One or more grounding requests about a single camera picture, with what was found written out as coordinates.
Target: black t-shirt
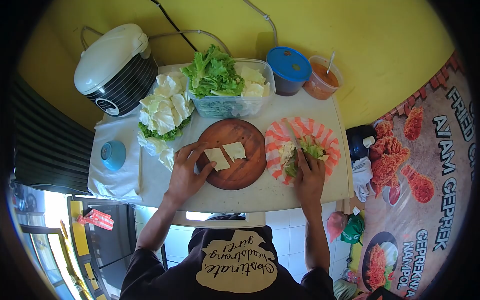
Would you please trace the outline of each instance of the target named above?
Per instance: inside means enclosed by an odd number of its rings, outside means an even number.
[[[301,285],[278,263],[268,226],[195,229],[189,255],[165,271],[145,249],[132,255],[121,299],[335,299],[333,280],[322,268]]]

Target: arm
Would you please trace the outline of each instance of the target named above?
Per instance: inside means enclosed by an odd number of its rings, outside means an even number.
[[[216,165],[216,162],[209,163],[198,175],[193,171],[195,163],[207,146],[208,143],[196,142],[175,153],[168,191],[163,195],[157,212],[140,233],[135,250],[148,249],[157,252],[162,247],[175,213],[200,190]]]
[[[330,268],[330,250],[322,222],[320,199],[324,190],[325,163],[306,153],[308,162],[299,151],[299,170],[295,179],[295,193],[302,207],[306,224],[305,263],[309,271]]]

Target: wooden cutting board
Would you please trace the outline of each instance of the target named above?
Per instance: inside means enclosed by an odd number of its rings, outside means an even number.
[[[244,189],[253,184],[263,174],[267,161],[265,158],[265,138],[252,124],[239,119],[226,119],[212,124],[198,139],[208,142],[207,149],[220,148],[230,164],[229,169],[219,172],[213,170],[207,178],[211,185],[228,191]],[[222,145],[241,142],[247,158],[232,162]],[[210,162],[205,152],[197,161],[197,168],[202,171]]]

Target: laundry basket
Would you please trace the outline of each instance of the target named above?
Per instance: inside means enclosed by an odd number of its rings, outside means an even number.
[[[335,295],[336,300],[348,300],[356,291],[356,284],[349,283],[343,279],[339,279],[333,284],[333,294]]]

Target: table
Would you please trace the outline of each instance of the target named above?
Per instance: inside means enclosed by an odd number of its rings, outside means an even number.
[[[160,74],[176,71],[173,65],[160,67]],[[348,150],[347,135],[341,119],[338,103],[334,97],[317,100],[303,89],[291,97],[275,95],[258,118],[245,118],[263,134],[274,121],[284,117],[305,117],[316,120],[334,131],[338,138],[342,158],[334,169],[330,180],[325,184],[322,203],[328,203],[353,197],[352,169]],[[204,119],[195,111],[192,117],[190,134],[182,137],[181,144],[187,145],[198,140],[208,126],[220,119]],[[141,154],[142,205],[158,207],[163,194],[168,189],[170,171],[162,165],[157,157],[149,156],[142,149]],[[238,191],[224,191],[209,183],[200,189],[181,208],[182,211],[207,213],[254,213],[298,208],[293,188],[275,180],[265,169],[263,175],[251,186]]]

